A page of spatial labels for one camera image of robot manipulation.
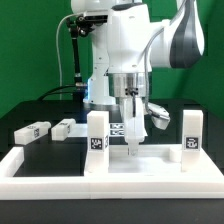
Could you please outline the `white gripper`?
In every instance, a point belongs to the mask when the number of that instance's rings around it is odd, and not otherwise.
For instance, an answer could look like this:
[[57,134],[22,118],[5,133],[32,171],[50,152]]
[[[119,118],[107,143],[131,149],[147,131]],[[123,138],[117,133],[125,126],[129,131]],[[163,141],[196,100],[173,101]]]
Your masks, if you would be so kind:
[[141,98],[124,98],[121,105],[122,120],[124,123],[124,139],[129,144],[128,154],[138,155],[138,144],[146,136],[144,124],[144,109]]

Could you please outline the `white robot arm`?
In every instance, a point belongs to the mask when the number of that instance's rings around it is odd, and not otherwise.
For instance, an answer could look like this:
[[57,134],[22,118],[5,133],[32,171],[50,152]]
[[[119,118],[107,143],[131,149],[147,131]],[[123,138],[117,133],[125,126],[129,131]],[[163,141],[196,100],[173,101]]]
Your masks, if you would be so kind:
[[204,52],[196,0],[176,4],[172,19],[152,22],[142,0],[71,0],[78,34],[92,38],[93,73],[84,102],[120,105],[131,155],[145,139],[145,114],[159,129],[170,122],[165,109],[149,102],[152,69],[189,68]]

